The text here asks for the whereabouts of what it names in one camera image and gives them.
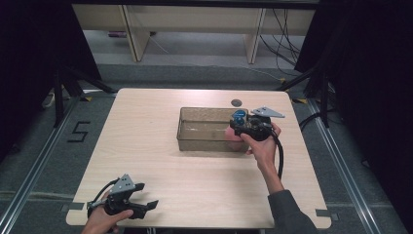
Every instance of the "wooden table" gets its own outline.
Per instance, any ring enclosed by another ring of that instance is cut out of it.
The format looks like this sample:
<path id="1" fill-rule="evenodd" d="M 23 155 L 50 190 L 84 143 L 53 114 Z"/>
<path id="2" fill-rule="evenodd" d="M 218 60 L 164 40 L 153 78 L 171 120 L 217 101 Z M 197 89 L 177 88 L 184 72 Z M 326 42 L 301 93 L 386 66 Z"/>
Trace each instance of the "wooden table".
<path id="1" fill-rule="evenodd" d="M 243 153 L 179 151 L 176 139 L 181 107 L 242 108 L 263 105 L 285 115 L 282 128 L 282 182 L 317 228 L 328 228 L 326 210 L 310 157 L 286 93 L 264 91 L 123 89 L 113 103 L 74 198 L 86 203 L 110 180 L 129 174 L 144 182 L 131 202 L 159 200 L 144 219 L 122 226 L 189 228 L 272 228 L 267 187 L 253 156 Z M 70 225 L 84 225 L 86 206 L 69 211 Z"/>

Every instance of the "transparent box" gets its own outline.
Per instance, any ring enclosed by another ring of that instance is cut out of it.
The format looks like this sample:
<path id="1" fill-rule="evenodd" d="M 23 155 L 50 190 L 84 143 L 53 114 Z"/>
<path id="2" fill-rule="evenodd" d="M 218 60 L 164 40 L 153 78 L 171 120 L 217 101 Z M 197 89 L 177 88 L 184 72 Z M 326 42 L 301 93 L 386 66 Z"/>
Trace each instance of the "transparent box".
<path id="1" fill-rule="evenodd" d="M 240 109 L 182 107 L 176 136 L 179 150 L 246 152 L 248 145 L 229 127 L 232 115 Z"/>

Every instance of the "wire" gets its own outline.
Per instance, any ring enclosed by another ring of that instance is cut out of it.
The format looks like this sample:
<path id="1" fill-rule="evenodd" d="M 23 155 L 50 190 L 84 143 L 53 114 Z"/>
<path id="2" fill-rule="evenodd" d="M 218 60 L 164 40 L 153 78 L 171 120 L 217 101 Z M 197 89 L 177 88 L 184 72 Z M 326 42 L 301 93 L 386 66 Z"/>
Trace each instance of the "wire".
<path id="1" fill-rule="evenodd" d="M 273 36 L 273 39 L 274 39 L 278 44 L 281 44 L 283 48 L 285 48 L 285 49 L 287 49 L 287 50 L 292 50 L 294 53 L 300 53 L 300 51 L 296 51 L 296 50 L 294 50 L 294 49 L 291 49 L 291 48 L 289 48 L 289 47 L 286 47 L 285 45 L 283 45 L 283 44 L 276 38 L 276 36 L 274 36 L 274 35 L 272 35 L 272 36 Z"/>
<path id="2" fill-rule="evenodd" d="M 291 65 L 295 66 L 295 63 L 294 63 L 293 61 L 291 61 L 290 59 L 288 59 L 287 57 L 285 57 L 285 56 L 283 56 L 283 55 L 281 55 L 281 54 L 279 53 L 280 44 L 279 44 L 279 47 L 277 48 L 277 50 L 275 51 L 271 46 L 269 46 L 269 45 L 267 44 L 267 42 L 264 40 L 264 38 L 263 38 L 261 35 L 260 35 L 260 38 L 261 38 L 262 42 L 264 43 L 264 45 L 270 50 L 270 52 L 276 54 L 276 65 L 277 65 L 277 69 L 278 69 L 280 72 L 282 72 L 283 74 L 285 74 L 285 75 L 297 76 L 297 75 L 295 75 L 295 74 L 290 74 L 290 73 L 288 73 L 288 72 L 285 72 L 285 71 L 283 71 L 283 70 L 280 68 L 280 66 L 279 66 L 279 57 L 282 58 L 282 59 L 284 59 L 285 61 L 287 61 L 287 62 L 290 63 Z"/>
<path id="3" fill-rule="evenodd" d="M 289 64 L 295 66 L 295 62 L 294 62 L 294 61 L 291 61 L 291 60 L 288 59 L 287 57 L 285 57 L 285 56 L 283 56 L 282 54 L 280 54 L 278 51 L 275 51 L 270 45 L 268 45 L 268 43 L 264 40 L 264 38 L 262 37 L 262 35 L 260 35 L 259 37 L 261 38 L 261 40 L 262 40 L 262 42 L 264 43 L 264 45 L 268 48 L 268 50 L 270 50 L 270 52 L 276 54 L 278 57 L 284 59 L 284 60 L 285 60 L 286 62 L 288 62 Z"/>
<path id="4" fill-rule="evenodd" d="M 280 45 L 282 45 L 282 39 L 285 38 L 285 40 L 286 40 L 287 43 L 288 43 L 289 48 L 287 48 L 287 47 L 284 46 L 284 45 L 282 45 L 282 46 L 285 47 L 286 49 L 290 50 L 292 59 L 294 60 L 294 62 L 296 62 L 296 61 L 298 60 L 297 54 L 300 53 L 300 50 L 299 50 L 297 47 L 295 47 L 295 46 L 291 43 L 291 41 L 289 40 L 288 24 L 287 24 L 287 20 L 288 20 L 288 10 L 287 10 L 287 9 L 284 9 L 284 23 L 283 23 L 283 26 L 282 26 L 282 23 L 280 22 L 279 17 L 277 16 L 277 13 L 276 13 L 276 11 L 275 11 L 274 9 L 273 9 L 273 13 L 274 13 L 274 16 L 275 16 L 275 18 L 276 18 L 276 20 L 277 20 L 277 23 L 279 24 L 280 29 L 282 30 L 282 38 L 281 38 L 280 41 L 277 40 L 277 39 L 274 37 L 274 35 L 273 35 L 273 38 L 279 43 L 279 48 L 280 48 Z"/>
<path id="5" fill-rule="evenodd" d="M 335 109 L 335 108 L 332 108 L 332 109 L 327 110 L 327 113 L 328 113 L 328 112 L 334 112 L 334 111 L 336 111 L 336 109 Z M 309 117 L 307 117 L 307 118 L 304 119 L 303 121 L 301 121 L 300 124 L 299 124 L 300 129 L 301 129 L 301 132 L 304 131 L 304 128 L 307 126 L 308 123 L 310 123 L 312 120 L 314 120 L 314 119 L 316 119 L 316 118 L 318 118 L 318 117 L 320 117 L 320 116 L 321 116 L 321 112 L 317 112 L 317 113 L 314 113 L 314 114 L 310 115 Z"/>
<path id="6" fill-rule="evenodd" d="M 268 128 L 263 127 L 262 129 L 264 129 L 265 131 L 267 131 L 267 133 L 269 133 L 274 140 L 274 143 L 276 144 L 277 148 L 279 149 L 279 169 L 278 169 L 278 175 L 279 178 L 282 179 L 282 169 L 283 169 L 283 148 L 282 148 L 282 143 L 279 140 L 279 136 L 277 136 L 276 132 L 274 130 L 269 130 Z"/>
<path id="7" fill-rule="evenodd" d="M 102 195 L 102 193 L 106 190 L 106 188 L 108 188 L 110 185 L 115 184 L 116 182 L 118 182 L 119 178 L 110 181 L 109 183 L 107 183 L 100 191 L 99 193 L 97 193 L 96 197 L 94 198 L 93 201 L 91 201 L 91 203 L 95 203 L 97 201 L 97 199 L 99 199 L 99 197 Z"/>

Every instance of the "blue component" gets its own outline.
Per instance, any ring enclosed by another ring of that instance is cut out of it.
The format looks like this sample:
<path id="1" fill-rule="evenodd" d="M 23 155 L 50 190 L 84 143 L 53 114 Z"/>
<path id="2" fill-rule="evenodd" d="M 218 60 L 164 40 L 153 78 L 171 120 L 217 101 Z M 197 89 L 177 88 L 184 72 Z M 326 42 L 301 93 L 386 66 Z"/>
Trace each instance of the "blue component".
<path id="1" fill-rule="evenodd" d="M 246 116 L 245 111 L 243 110 L 237 110 L 234 114 L 233 117 L 234 118 L 244 118 Z"/>
<path id="2" fill-rule="evenodd" d="M 246 116 L 245 111 L 237 110 L 232 117 L 234 118 L 234 122 L 236 125 L 243 125 L 245 123 L 244 117 Z"/>

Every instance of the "human hand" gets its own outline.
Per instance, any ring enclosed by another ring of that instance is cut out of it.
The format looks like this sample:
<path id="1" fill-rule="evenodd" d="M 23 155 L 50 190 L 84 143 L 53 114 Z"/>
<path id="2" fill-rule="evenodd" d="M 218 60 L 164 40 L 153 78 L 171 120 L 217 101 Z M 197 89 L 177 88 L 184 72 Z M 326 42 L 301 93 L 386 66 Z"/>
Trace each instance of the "human hand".
<path id="1" fill-rule="evenodd" d="M 227 145 L 234 151 L 241 151 L 244 146 L 244 141 L 235 135 L 235 131 L 230 126 L 225 130 L 225 140 Z"/>
<path id="2" fill-rule="evenodd" d="M 282 132 L 280 127 L 275 123 L 271 123 L 271 125 L 277 136 L 279 136 Z M 272 136 L 269 136 L 267 139 L 262 141 L 256 141 L 247 134 L 241 134 L 241 138 L 243 139 L 243 141 L 249 144 L 250 149 L 247 150 L 246 154 L 254 155 L 255 160 L 257 161 L 257 166 L 261 170 L 261 172 L 275 167 L 277 146 L 274 143 Z"/>
<path id="3" fill-rule="evenodd" d="M 126 210 L 118 214 L 109 215 L 104 210 L 103 205 L 100 205 L 96 207 L 92 212 L 91 216 L 86 222 L 82 234 L 104 234 L 111 228 L 114 233 L 118 233 L 119 227 L 116 223 L 132 215 L 132 210 Z"/>
<path id="4" fill-rule="evenodd" d="M 271 125 L 274 132 L 277 136 L 279 136 L 282 132 L 280 127 L 278 127 L 275 123 L 271 123 Z M 265 140 L 256 141 L 247 134 L 241 134 L 241 138 L 249 144 L 250 149 L 247 150 L 246 154 L 254 155 L 255 160 L 257 161 L 258 169 L 261 171 L 265 182 L 267 183 L 269 193 L 273 194 L 284 190 L 275 166 L 277 145 L 274 142 L 273 137 L 269 136 Z"/>

